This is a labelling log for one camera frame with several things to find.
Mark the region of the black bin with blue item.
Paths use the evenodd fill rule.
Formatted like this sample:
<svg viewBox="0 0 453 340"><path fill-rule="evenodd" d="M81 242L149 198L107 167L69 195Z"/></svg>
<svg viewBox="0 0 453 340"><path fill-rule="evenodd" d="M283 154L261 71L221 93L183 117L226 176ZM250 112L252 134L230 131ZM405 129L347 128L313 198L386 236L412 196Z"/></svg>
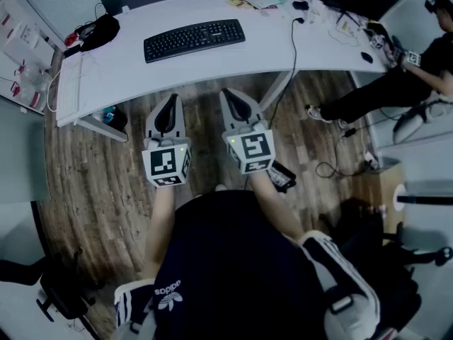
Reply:
<svg viewBox="0 0 453 340"><path fill-rule="evenodd" d="M104 124L121 132L127 124L126 115L117 106L104 108L101 117Z"/></svg>

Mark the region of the cardboard box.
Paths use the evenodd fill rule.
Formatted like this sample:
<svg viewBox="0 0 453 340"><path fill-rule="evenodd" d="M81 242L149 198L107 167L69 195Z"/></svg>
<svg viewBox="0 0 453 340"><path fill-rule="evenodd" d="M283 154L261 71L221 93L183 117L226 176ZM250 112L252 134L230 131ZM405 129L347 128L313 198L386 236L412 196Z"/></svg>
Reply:
<svg viewBox="0 0 453 340"><path fill-rule="evenodd" d="M396 234L404 221L404 204L397 201L398 195L406 191L404 183L400 163L364 175L365 198L381 213L386 233Z"/></svg>

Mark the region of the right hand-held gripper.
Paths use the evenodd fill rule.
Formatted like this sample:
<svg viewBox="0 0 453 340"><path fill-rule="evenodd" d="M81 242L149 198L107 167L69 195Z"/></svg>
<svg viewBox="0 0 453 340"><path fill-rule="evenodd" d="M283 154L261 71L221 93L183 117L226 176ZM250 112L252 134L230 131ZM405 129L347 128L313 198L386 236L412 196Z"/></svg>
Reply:
<svg viewBox="0 0 453 340"><path fill-rule="evenodd" d="M219 99L225 128L230 130L222 134L227 153L241 174L267 171L275 160L275 146L258 102L236 89L222 89Z"/></svg>

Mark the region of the black keyboard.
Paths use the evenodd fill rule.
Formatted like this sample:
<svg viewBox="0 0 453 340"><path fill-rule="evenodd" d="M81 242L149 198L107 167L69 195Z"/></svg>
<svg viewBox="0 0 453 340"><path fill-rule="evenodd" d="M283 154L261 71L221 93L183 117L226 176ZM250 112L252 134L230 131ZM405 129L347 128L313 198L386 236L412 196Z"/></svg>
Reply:
<svg viewBox="0 0 453 340"><path fill-rule="evenodd" d="M245 40L238 19L197 23L145 39L144 59L148 64Z"/></svg>

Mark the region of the black recorder box with screen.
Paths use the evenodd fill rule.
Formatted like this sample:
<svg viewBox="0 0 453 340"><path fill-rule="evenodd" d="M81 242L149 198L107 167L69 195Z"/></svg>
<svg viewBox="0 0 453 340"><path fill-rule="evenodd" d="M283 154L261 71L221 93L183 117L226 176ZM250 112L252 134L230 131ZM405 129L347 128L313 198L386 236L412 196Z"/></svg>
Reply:
<svg viewBox="0 0 453 340"><path fill-rule="evenodd" d="M289 188L296 186L296 175L277 160L268 169L268 175L279 193L286 193Z"/></svg>

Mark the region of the person's navy striped shirt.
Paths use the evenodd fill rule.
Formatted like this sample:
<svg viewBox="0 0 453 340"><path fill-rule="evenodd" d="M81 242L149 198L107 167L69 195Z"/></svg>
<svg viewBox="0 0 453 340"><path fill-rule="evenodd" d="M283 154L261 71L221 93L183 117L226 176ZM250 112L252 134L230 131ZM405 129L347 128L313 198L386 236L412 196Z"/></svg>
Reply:
<svg viewBox="0 0 453 340"><path fill-rule="evenodd" d="M155 278L115 291L112 340L369 340L374 289L333 240L297 243L250 191L220 191L176 211Z"/></svg>

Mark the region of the person's right forearm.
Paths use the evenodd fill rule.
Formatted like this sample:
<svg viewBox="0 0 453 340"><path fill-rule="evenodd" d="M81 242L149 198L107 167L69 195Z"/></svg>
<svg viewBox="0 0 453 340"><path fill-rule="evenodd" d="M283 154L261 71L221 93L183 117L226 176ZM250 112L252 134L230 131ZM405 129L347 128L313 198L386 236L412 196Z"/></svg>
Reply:
<svg viewBox="0 0 453 340"><path fill-rule="evenodd" d="M259 206L270 224L293 242L299 243L304 236L302 226L291 207L277 192L268 173L259 171L249 174L248 178Z"/></svg>

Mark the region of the black office chair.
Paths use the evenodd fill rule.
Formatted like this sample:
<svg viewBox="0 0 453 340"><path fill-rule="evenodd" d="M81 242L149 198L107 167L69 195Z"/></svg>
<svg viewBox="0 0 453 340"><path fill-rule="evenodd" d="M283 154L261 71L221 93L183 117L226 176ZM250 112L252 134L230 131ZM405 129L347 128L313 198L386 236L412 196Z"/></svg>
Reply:
<svg viewBox="0 0 453 340"><path fill-rule="evenodd" d="M59 254L53 258L43 257L31 265L0 260L0 281L29 286L39 283L46 299L43 302L36 300L36 303L51 322L54 321L48 312L51 305L66 319L81 318L88 312L88 308L96 303L96 300L86 293L92 287L84 283L77 273L79 257L82 254L83 249L77 249L71 266L66 266Z"/></svg>
<svg viewBox="0 0 453 340"><path fill-rule="evenodd" d="M369 203L350 198L340 204L340 219L332 225L321 216L343 256L373 287L381 303L381 320L372 340L386 330L400 332L422 305L418 284L410 265L435 263L443 266L453 259L453 248L418 254L403 246L403 225L394 234L384 231L382 214Z"/></svg>

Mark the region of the white keyboard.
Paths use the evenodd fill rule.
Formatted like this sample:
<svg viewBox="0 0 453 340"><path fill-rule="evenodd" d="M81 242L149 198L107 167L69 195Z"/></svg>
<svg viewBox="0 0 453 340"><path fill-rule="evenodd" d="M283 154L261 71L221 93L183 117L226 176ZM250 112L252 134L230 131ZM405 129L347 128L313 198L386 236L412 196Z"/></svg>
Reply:
<svg viewBox="0 0 453 340"><path fill-rule="evenodd" d="M62 62L57 90L57 120L73 115L79 110L79 87L83 57L80 52Z"/></svg>

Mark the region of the white carton box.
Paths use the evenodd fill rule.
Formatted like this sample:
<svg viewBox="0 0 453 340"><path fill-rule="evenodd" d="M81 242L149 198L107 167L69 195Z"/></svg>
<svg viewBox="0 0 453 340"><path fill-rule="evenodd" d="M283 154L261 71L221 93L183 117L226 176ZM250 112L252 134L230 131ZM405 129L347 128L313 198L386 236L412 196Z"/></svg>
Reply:
<svg viewBox="0 0 453 340"><path fill-rule="evenodd" d="M43 70L52 65L55 49L25 22L20 22L8 35L3 52L15 63L35 64Z"/></svg>

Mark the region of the grey cabinet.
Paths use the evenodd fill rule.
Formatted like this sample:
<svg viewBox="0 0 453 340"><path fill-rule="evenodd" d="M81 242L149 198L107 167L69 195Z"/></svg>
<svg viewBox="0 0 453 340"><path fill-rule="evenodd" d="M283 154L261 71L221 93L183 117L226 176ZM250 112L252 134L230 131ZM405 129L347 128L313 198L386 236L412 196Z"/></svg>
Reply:
<svg viewBox="0 0 453 340"><path fill-rule="evenodd" d="M0 204L50 197L44 117L0 96Z"/></svg>

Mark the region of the person's left forearm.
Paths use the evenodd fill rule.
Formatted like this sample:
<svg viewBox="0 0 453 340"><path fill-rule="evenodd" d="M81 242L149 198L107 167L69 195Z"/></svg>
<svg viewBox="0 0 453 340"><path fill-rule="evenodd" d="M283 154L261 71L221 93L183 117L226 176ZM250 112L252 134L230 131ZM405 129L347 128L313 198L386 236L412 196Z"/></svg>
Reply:
<svg viewBox="0 0 453 340"><path fill-rule="evenodd" d="M155 278L164 262L174 226L175 190L157 188L144 250L142 278Z"/></svg>

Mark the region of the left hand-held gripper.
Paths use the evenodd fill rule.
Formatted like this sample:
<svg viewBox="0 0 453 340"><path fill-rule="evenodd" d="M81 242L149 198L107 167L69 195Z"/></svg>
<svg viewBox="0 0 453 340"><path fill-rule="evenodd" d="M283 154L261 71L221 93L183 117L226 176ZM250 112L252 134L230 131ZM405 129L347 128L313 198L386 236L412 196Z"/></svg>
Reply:
<svg viewBox="0 0 453 340"><path fill-rule="evenodd" d="M160 140L145 138L142 158L147 179L157 188L184 184L191 164L191 141L185 135L183 104L176 93L162 100L146 121L147 137L168 134Z"/></svg>

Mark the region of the white desk leg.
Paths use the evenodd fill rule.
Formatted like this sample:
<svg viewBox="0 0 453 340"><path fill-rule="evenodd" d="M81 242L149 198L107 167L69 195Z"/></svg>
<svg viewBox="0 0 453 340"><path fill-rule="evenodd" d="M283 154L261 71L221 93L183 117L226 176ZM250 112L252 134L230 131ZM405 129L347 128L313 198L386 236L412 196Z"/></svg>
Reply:
<svg viewBox="0 0 453 340"><path fill-rule="evenodd" d="M291 78L291 71L282 71L278 74L259 103L260 109L263 112L278 98Z"/></svg>
<svg viewBox="0 0 453 340"><path fill-rule="evenodd" d="M95 118L93 118L90 115L79 118L77 120L76 124L86 128L86 129L97 132L101 135L104 135L106 137L109 137L118 142L127 142L128 141L127 134L125 134L119 130L116 130L115 128L113 128L99 120L96 120Z"/></svg>

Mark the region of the black bag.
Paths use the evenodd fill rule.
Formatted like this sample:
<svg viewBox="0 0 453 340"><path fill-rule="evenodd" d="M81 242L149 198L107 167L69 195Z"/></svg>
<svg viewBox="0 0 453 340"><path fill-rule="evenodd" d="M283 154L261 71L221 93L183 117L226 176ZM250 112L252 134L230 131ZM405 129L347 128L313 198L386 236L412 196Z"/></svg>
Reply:
<svg viewBox="0 0 453 340"><path fill-rule="evenodd" d="M88 52L112 41L119 30L119 21L106 13L96 21L77 28L74 32L82 42L80 51Z"/></svg>

